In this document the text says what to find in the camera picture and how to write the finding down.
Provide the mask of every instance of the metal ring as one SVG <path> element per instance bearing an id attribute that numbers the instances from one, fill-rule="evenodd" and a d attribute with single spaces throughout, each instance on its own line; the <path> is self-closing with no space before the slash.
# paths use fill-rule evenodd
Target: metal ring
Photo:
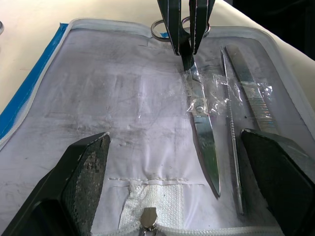
<path id="1" fill-rule="evenodd" d="M 183 31 L 185 31 L 186 33 L 188 33 L 188 34 L 190 35 L 190 32 L 187 32 L 187 31 L 185 30 L 185 28 L 184 28 L 184 24 L 185 24 L 187 21 L 189 21 L 189 20 L 190 20 L 190 16 L 187 16 L 187 17 L 185 17 L 184 19 L 182 19 L 182 29 L 183 29 Z M 208 25 L 207 25 L 207 28 L 206 28 L 204 34 L 203 34 L 203 37 L 204 37 L 204 38 L 207 37 L 208 34 L 209 34 L 209 32 L 210 32 L 210 25 L 209 25 L 209 22 L 208 22 Z"/>
<path id="2" fill-rule="evenodd" d="M 2 22 L 0 21 L 0 35 L 2 34 L 3 30 L 4 30 L 4 27 L 3 27 Z"/>
<path id="3" fill-rule="evenodd" d="M 159 25 L 159 24 L 162 24 L 164 23 L 164 20 L 158 20 L 158 21 L 155 21 L 152 25 L 151 25 L 151 34 L 153 36 L 153 38 L 155 38 L 156 40 L 158 41 L 161 41 L 161 42 L 169 42 L 169 38 L 163 38 L 161 36 L 157 36 L 155 33 L 154 33 L 154 28 Z"/>

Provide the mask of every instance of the zipper pull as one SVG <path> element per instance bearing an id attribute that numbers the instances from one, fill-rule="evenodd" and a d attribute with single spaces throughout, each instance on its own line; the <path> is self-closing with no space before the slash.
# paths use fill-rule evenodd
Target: zipper pull
<path id="1" fill-rule="evenodd" d="M 139 236 L 146 236 L 147 232 L 154 231 L 156 229 L 156 222 L 158 219 L 156 207 L 146 207 L 140 217 L 140 223 L 142 230 Z"/>

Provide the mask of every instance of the white table surface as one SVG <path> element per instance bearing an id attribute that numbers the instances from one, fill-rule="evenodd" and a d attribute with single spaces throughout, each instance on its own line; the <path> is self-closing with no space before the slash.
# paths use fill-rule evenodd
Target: white table surface
<path id="1" fill-rule="evenodd" d="M 182 5 L 182 17 L 188 16 L 188 0 Z M 150 26 L 161 14 L 156 0 L 0 0 L 0 21 L 4 24 L 0 35 L 0 113 L 39 59 L 59 23 L 81 17 Z M 210 25 L 247 26 L 268 32 L 315 109 L 315 61 L 223 0 L 216 0 Z"/>

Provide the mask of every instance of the blue edge trim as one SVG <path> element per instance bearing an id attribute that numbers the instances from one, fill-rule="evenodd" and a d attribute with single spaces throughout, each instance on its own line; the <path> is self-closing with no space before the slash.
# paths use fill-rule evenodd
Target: blue edge trim
<path id="1" fill-rule="evenodd" d="M 43 71 L 47 61 L 51 57 L 52 53 L 56 49 L 59 44 L 65 29 L 68 24 L 60 24 L 59 29 L 57 30 L 55 36 L 50 41 L 45 51 L 30 71 L 29 75 L 26 77 L 22 85 L 19 87 L 9 104 L 6 106 L 4 111 L 0 115 L 0 140 L 9 132 L 9 130 L 13 127 L 14 122 L 17 118 L 17 115 L 25 104 L 25 102 L 29 99 L 33 88 L 39 78 L 39 75 Z"/>

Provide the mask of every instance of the white fabric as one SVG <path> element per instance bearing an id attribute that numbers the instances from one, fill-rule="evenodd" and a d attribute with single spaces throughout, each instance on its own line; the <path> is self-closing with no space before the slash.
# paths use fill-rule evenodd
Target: white fabric
<path id="1" fill-rule="evenodd" d="M 119 229 L 139 222 L 144 208 L 157 208 L 157 224 L 173 229 L 183 227 L 183 187 L 174 185 L 130 185 Z"/>

